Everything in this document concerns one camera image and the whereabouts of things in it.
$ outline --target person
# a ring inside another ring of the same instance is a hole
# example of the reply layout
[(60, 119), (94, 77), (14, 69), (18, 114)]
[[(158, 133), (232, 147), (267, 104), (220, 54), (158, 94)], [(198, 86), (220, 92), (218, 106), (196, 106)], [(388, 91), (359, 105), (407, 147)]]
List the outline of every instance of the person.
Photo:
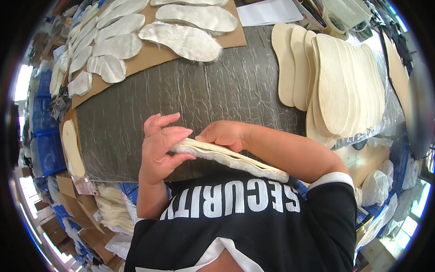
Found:
[(237, 171), (181, 181), (169, 200), (164, 179), (190, 154), (167, 155), (192, 130), (144, 123), (137, 216), (127, 272), (352, 271), (354, 186), (343, 161), (308, 138), (235, 121), (208, 125), (197, 141), (240, 152), (310, 183), (306, 200), (289, 184)]

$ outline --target table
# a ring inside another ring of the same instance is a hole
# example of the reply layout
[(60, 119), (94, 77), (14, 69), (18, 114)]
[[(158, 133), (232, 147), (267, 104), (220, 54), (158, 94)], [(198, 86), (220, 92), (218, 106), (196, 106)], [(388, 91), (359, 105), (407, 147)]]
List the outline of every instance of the table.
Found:
[[(279, 102), (272, 28), (245, 27), (247, 46), (224, 49), (212, 64), (202, 65), (186, 59), (169, 61), (131, 75), (78, 106), (78, 134), (89, 180), (137, 181), (143, 123), (159, 112), (180, 112), (181, 118), (175, 125), (193, 129), (192, 137), (218, 120), (244, 121), (305, 136), (306, 113)], [(375, 56), (379, 69), (385, 69), (382, 57), (376, 52)], [(384, 76), (384, 86), (387, 85), (385, 115), (391, 117), (383, 124), (388, 128), (404, 118), (388, 86), (386, 70), (380, 73)], [(339, 140), (338, 147), (382, 131), (374, 129), (353, 139)], [(168, 180), (219, 171), (228, 171), (228, 168), (198, 159), (183, 163)]]

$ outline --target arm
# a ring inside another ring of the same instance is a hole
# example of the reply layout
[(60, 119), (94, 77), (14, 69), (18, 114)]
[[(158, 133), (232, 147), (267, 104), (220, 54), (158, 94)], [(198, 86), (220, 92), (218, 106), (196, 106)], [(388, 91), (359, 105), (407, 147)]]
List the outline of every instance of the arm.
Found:
[(180, 118), (180, 114), (149, 117), (144, 124), (145, 139), (142, 144), (142, 164), (139, 170), (139, 191), (136, 212), (139, 218), (159, 218), (168, 203), (166, 185), (163, 179), (185, 160), (195, 156), (180, 153), (169, 156), (169, 147), (184, 140), (192, 133), (191, 129), (168, 127)]
[(343, 161), (323, 145), (306, 137), (258, 125), (217, 121), (205, 128), (196, 139), (225, 145), (235, 152), (248, 150), (307, 183), (332, 172), (348, 174)]

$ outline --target hand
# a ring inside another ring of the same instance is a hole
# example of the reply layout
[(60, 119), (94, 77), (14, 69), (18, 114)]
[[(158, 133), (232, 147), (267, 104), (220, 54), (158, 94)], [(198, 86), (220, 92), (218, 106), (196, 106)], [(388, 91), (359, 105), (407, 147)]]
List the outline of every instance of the hand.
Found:
[(142, 165), (139, 170), (139, 183), (154, 185), (163, 181), (177, 166), (186, 160), (194, 160), (195, 156), (179, 153), (167, 155), (169, 147), (184, 140), (192, 130), (183, 127), (162, 128), (177, 121), (180, 113), (161, 116), (156, 114), (144, 123), (145, 139), (142, 144)]
[(249, 124), (235, 121), (217, 121), (208, 125), (198, 136), (197, 141), (224, 145), (234, 152), (247, 149)]

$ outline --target black shirt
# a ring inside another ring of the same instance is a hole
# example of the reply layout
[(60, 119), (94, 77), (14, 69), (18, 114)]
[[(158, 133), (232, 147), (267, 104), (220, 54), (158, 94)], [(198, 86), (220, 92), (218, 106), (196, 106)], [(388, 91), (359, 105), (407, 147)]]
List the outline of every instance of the black shirt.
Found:
[(307, 200), (287, 184), (247, 173), (178, 184), (160, 219), (134, 228), (125, 271), (192, 267), (216, 237), (267, 271), (352, 271), (356, 202), (353, 188), (330, 182)]

